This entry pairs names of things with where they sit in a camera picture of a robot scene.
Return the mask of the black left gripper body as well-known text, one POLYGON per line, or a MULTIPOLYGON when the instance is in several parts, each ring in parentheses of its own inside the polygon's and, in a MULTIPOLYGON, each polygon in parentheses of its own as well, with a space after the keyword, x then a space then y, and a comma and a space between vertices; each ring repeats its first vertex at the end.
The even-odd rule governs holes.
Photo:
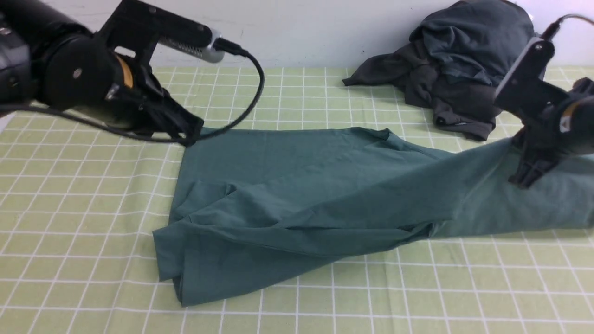
POLYGON ((161 86, 150 66, 108 51, 113 85, 104 98, 104 130, 133 140, 186 139, 186 109, 161 86))

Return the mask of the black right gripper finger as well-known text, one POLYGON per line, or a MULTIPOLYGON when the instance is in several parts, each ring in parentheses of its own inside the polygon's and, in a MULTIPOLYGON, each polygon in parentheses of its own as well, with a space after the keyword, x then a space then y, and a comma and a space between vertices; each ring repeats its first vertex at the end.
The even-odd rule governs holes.
POLYGON ((552 155, 522 154, 517 169, 508 177, 508 182, 520 189, 528 189, 559 163, 560 158, 552 155))

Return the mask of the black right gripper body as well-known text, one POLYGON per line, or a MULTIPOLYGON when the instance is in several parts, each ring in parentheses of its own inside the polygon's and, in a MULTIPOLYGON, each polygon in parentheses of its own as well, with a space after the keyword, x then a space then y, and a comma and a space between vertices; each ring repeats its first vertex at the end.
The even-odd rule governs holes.
POLYGON ((565 100, 549 104, 536 118, 528 118, 513 137, 518 148, 565 158, 594 152, 594 102, 565 100))

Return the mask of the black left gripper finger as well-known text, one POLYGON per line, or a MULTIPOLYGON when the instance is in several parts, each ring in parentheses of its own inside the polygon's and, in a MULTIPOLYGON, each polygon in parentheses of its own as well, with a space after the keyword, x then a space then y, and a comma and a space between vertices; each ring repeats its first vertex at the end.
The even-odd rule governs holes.
POLYGON ((190 147, 200 140, 204 120, 199 116, 183 116, 180 122, 180 137, 177 142, 182 146, 190 147))

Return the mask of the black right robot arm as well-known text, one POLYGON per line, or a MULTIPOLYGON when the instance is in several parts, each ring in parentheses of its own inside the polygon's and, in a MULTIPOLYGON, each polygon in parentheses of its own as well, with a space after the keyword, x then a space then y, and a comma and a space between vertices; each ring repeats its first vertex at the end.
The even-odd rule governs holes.
POLYGON ((569 158, 593 154, 593 81, 579 79, 566 91, 537 80, 513 100, 509 112, 523 124, 513 137, 520 150, 515 173, 508 181, 527 189, 569 158))

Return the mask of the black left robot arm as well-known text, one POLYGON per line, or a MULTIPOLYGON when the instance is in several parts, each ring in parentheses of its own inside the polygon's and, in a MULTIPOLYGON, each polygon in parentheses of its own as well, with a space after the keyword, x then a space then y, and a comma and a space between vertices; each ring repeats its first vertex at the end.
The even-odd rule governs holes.
POLYGON ((128 139, 199 140, 204 121, 152 72, 157 45, 205 47, 212 32, 140 0, 123 0, 97 32, 40 0, 1 2, 1 114, 57 116, 128 139))

